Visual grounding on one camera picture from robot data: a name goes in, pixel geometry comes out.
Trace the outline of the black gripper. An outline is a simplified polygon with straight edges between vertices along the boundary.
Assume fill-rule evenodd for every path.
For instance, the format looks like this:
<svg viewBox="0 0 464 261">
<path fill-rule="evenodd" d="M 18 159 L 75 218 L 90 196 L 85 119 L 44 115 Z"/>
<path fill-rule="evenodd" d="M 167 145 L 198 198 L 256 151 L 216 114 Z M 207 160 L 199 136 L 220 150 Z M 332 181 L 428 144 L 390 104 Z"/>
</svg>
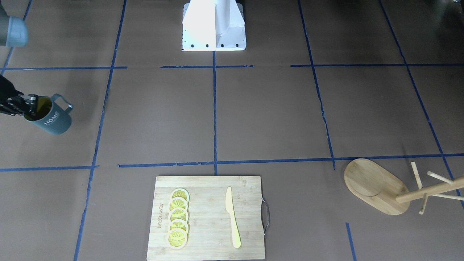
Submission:
<svg viewBox="0 0 464 261">
<path fill-rule="evenodd" d="M 7 99 L 13 97 L 19 97 L 19 101 L 21 105 L 26 106 L 16 106 L 16 105 L 9 105 Z M 3 114 L 15 116 L 15 115 L 24 115 L 28 117 L 35 117 L 36 116 L 36 107 L 34 105 L 37 104 L 39 99 L 38 95 L 29 94 L 23 95 L 21 91 L 17 91 L 12 82 L 6 79 L 3 75 L 0 75 L 0 104 L 1 109 L 0 112 Z"/>
</svg>

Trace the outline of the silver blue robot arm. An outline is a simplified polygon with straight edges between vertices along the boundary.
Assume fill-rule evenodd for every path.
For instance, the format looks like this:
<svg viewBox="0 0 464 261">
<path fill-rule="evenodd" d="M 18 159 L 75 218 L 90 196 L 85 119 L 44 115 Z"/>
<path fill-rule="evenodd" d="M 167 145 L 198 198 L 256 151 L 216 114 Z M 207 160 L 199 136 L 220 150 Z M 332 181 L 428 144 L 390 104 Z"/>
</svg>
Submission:
<svg viewBox="0 0 464 261">
<path fill-rule="evenodd" d="M 6 47 L 22 47 L 28 43 L 28 29 L 25 22 L 16 16 L 7 14 L 0 5 L 0 43 Z M 0 112 L 15 116 L 33 117 L 37 113 L 38 96 L 25 95 L 15 89 L 11 81 L 0 76 Z"/>
</svg>

